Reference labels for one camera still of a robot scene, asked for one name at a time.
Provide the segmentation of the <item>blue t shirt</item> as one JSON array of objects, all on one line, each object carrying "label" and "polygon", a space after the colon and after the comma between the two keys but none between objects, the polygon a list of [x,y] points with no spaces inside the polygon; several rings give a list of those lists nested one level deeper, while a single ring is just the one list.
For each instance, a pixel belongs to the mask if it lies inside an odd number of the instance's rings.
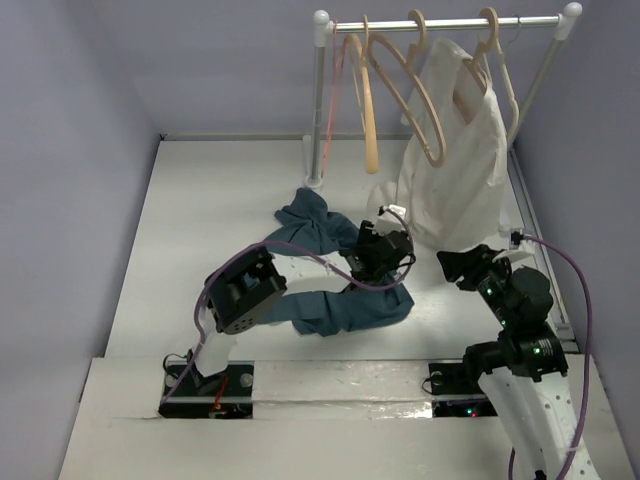
[{"label": "blue t shirt", "polygon": [[[270,240],[299,245],[319,255],[353,247],[358,237],[353,222],[331,211],[320,195],[307,188],[298,189],[293,201],[274,217],[281,227],[268,236]],[[262,322],[277,325],[290,321],[301,335],[328,337],[393,325],[403,321],[413,306],[414,300],[402,284],[382,292],[315,291],[282,297]]]}]

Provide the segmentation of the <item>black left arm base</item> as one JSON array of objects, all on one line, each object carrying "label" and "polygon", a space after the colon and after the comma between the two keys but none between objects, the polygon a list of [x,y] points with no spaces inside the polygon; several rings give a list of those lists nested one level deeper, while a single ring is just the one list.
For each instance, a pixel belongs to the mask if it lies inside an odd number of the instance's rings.
[{"label": "black left arm base", "polygon": [[191,368],[171,397],[160,400],[159,415],[171,419],[251,419],[253,381],[252,362],[231,362],[223,372],[207,378]]}]

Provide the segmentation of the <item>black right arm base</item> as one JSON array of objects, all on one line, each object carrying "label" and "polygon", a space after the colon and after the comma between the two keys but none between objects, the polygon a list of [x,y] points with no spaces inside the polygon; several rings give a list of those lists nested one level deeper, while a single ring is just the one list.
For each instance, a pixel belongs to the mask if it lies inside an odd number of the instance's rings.
[{"label": "black right arm base", "polygon": [[496,417],[488,397],[466,376],[461,362],[430,362],[421,389],[431,396],[435,418]]}]

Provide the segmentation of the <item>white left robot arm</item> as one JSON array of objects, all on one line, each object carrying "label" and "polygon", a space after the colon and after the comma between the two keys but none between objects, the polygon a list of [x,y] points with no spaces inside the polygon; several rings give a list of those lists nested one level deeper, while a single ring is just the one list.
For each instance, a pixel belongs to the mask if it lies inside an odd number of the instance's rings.
[{"label": "white left robot arm", "polygon": [[406,226],[365,221],[351,246],[323,253],[269,238],[236,254],[204,283],[195,312],[208,311],[186,381],[209,395],[227,369],[233,336],[289,321],[301,335],[332,336],[402,320],[413,300],[402,282],[416,260]]}]

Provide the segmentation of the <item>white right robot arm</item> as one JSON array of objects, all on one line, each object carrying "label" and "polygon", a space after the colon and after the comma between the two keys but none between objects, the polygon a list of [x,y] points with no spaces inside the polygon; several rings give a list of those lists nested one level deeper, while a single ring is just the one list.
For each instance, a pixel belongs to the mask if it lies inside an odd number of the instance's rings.
[{"label": "white right robot arm", "polygon": [[568,363],[547,317],[554,304],[549,279],[514,268],[481,244],[466,252],[440,251],[445,279],[479,294],[502,329],[493,342],[468,347],[462,384],[490,401],[512,443],[510,463],[527,479],[595,479],[582,439],[587,405],[576,407]]}]

